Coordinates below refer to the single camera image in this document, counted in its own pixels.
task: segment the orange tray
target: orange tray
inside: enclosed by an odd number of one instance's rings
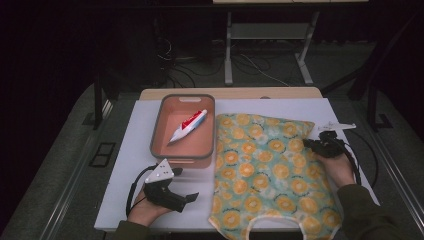
[[[199,110],[205,120],[184,138],[169,143],[172,134]],[[170,94],[162,99],[150,143],[151,154],[173,167],[205,168],[210,165],[215,140],[215,99],[208,94]]]

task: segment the yellow flower pattern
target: yellow flower pattern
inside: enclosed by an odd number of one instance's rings
[[[251,114],[216,120],[210,223],[227,239],[247,240],[257,218],[294,218],[305,239],[331,239],[341,217],[321,163],[302,141],[314,123]]]

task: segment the dark background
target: dark background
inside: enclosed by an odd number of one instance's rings
[[[182,0],[179,3],[199,2]],[[158,87],[163,79],[159,70],[161,63],[155,57],[157,37],[166,36],[181,47],[193,46],[192,51],[199,57],[208,57],[208,40],[225,36],[226,15],[222,11],[160,15],[149,11],[91,11],[80,8],[79,4],[81,2],[0,0],[3,153],[0,158],[0,232],[74,103],[96,75],[101,76],[102,87],[109,98],[116,98],[120,91]],[[128,4],[157,6],[166,2],[131,1]],[[296,9],[299,12],[291,11],[285,15],[286,20],[295,21],[304,16],[304,11]],[[281,17],[278,12],[274,14],[260,20]],[[390,40],[412,16],[415,17],[393,45]],[[316,43],[377,43],[367,62],[368,71],[361,75],[360,85],[366,86],[372,80],[387,93],[422,139],[423,16],[421,1],[374,0],[365,7],[322,11],[314,34]],[[238,17],[246,20],[242,13]],[[160,21],[154,25],[152,18]],[[371,70],[377,74],[370,77]]]

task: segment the sleeve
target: sleeve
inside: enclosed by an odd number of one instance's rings
[[[121,221],[113,234],[113,240],[145,240],[148,239],[149,233],[150,229],[146,226]]]
[[[349,239],[405,239],[394,219],[374,203],[368,189],[346,185],[337,195],[344,211],[342,229]]]

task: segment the hand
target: hand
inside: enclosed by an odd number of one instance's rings
[[[149,202],[149,200],[146,198],[146,195],[144,194],[143,189],[144,186],[135,198],[134,204],[136,205],[132,208],[127,220],[129,222],[148,227],[158,217],[165,213],[172,212],[172,210]]]
[[[334,158],[325,158],[318,154],[315,154],[315,156],[324,164],[325,171],[333,179],[337,187],[355,184],[352,165],[346,154],[343,153]]]

